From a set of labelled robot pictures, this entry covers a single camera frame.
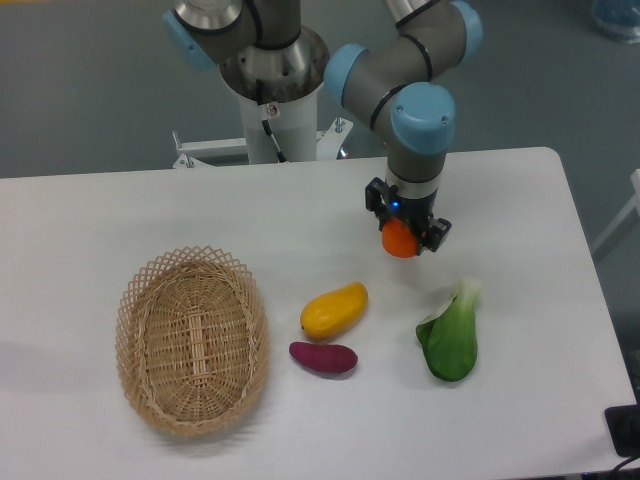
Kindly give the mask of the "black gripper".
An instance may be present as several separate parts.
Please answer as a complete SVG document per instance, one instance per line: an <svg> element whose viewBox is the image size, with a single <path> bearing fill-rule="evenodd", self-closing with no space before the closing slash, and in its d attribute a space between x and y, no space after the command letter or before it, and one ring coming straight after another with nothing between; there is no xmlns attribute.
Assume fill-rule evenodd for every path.
<svg viewBox="0 0 640 480"><path fill-rule="evenodd" d="M436 194L418 199L402 197L397 186L374 177L365 187L365 208L375 215L379 230L392 218L400 220L417 238L417 254L436 252L452 227L448 220L433 217Z"/></svg>

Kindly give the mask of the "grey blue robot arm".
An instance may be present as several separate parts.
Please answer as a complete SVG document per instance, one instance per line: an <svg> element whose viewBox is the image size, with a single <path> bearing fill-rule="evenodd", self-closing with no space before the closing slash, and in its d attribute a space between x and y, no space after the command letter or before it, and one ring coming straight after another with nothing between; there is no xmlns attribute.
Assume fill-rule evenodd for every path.
<svg viewBox="0 0 640 480"><path fill-rule="evenodd" d="M186 60L218 68L236 96L251 163L319 158L320 90L366 125L386 146L387 167L366 186L365 206L384 249L410 258L438 249L451 227L433 205L456 106L436 78L478 50L483 26L463 1L387 8L397 36L378 51L347 44L330 52L302 23L297 1L178 1L163 23Z"/></svg>

